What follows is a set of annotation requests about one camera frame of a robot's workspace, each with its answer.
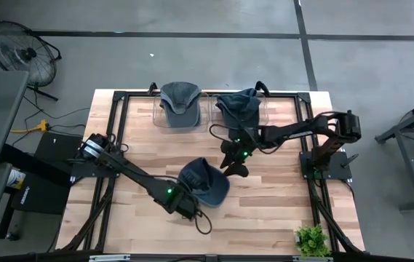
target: fan grille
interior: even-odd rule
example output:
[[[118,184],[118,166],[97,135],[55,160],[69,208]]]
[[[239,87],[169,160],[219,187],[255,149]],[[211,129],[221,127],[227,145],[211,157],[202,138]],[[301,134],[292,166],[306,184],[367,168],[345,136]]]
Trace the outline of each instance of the fan grille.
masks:
[[[0,67],[5,71],[29,72],[28,84],[44,87],[56,76],[56,63],[46,43],[31,29],[0,21]]]

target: small container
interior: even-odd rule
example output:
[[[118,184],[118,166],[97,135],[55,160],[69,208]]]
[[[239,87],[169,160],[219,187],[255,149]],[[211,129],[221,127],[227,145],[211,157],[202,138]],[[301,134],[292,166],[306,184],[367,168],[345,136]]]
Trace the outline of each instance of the small container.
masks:
[[[11,170],[6,186],[10,188],[20,189],[23,186],[25,174],[19,170]]]
[[[221,113],[221,110],[216,106],[218,97],[220,95],[213,95],[210,98],[210,110],[212,112],[212,124],[222,124],[224,125],[224,120],[223,120],[223,115]],[[264,94],[258,92],[257,95],[255,96],[256,98],[258,98],[261,103],[258,106],[258,110],[259,110],[259,116],[260,116],[260,120],[258,121],[259,125],[266,125],[268,124],[268,108],[267,108],[267,104],[266,104],[266,97]]]
[[[162,99],[160,95],[154,98],[153,122],[160,132],[165,134],[179,134],[188,132],[206,132],[210,122],[210,98],[207,93],[202,93],[199,98],[200,120],[195,127],[170,127],[168,125],[165,110],[160,106]]]

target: small green plant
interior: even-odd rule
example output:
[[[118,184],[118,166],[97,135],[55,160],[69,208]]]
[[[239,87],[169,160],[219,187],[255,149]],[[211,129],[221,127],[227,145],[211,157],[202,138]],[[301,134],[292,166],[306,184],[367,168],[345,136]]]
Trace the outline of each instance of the small green plant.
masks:
[[[299,237],[297,246],[302,252],[302,256],[325,257],[330,254],[330,250],[325,245],[325,240],[328,237],[323,234],[322,225],[315,227],[303,227],[296,233]]]

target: concrete floor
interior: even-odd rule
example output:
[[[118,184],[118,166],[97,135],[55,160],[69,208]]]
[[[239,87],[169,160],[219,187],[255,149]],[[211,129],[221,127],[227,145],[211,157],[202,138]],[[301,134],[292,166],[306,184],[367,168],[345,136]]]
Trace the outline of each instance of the concrete floor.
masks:
[[[300,2],[309,33],[414,35],[414,0]],[[0,20],[44,30],[298,33],[290,0],[0,0]],[[60,101],[39,99],[53,116],[89,106],[94,89],[146,88],[150,82],[181,80],[203,88],[241,89],[262,80],[273,90],[309,90],[299,40],[48,37],[47,41],[63,54],[56,79],[43,89]],[[330,92],[334,109],[352,109],[362,121],[362,139],[345,148],[360,154],[351,169],[366,250],[414,258],[414,212],[401,214],[397,209],[414,200],[413,186],[396,143],[380,146],[373,139],[414,107],[414,42],[310,41],[309,46],[318,89]],[[13,127],[24,128],[24,118],[34,111],[23,103]],[[43,118],[34,117],[30,123]],[[84,111],[52,123],[86,120]],[[8,141],[15,139],[11,135]],[[17,147],[33,152],[39,139],[33,134]],[[49,247],[54,232],[42,228],[44,223],[56,228],[60,218],[26,217],[30,230],[23,240],[2,244],[2,253]]]

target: wooden tabletop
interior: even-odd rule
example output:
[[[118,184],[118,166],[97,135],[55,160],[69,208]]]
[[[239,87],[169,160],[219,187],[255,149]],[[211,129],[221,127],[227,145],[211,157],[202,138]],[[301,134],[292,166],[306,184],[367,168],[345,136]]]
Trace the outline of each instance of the wooden tabletop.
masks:
[[[84,134],[86,138],[92,133],[105,134],[113,92],[95,90]],[[314,114],[332,109],[328,92],[310,92],[310,95]],[[125,154],[127,159],[151,175],[177,176],[185,164],[201,156],[219,167],[223,159],[220,140],[206,130],[182,135],[163,133],[152,122],[153,103],[153,98],[130,100],[123,139],[129,146]],[[268,99],[267,107],[268,124],[282,126],[297,122],[292,99]],[[322,143],[325,138],[319,137],[319,141]],[[182,219],[178,214],[167,214],[142,187],[121,176],[116,182],[111,205],[105,252],[299,254],[294,231],[312,224],[308,188],[301,177],[298,161],[301,150],[300,141],[295,139],[284,143],[275,154],[255,152],[248,158],[249,176],[229,177],[231,189],[225,202],[218,208],[202,207],[212,220],[213,230],[209,235],[197,232],[194,222]],[[57,248],[68,244],[88,218],[95,181],[85,178],[71,189]],[[328,181],[328,190],[335,220],[351,241],[363,250],[351,192],[336,180]],[[207,229],[204,219],[200,219],[199,225]]]

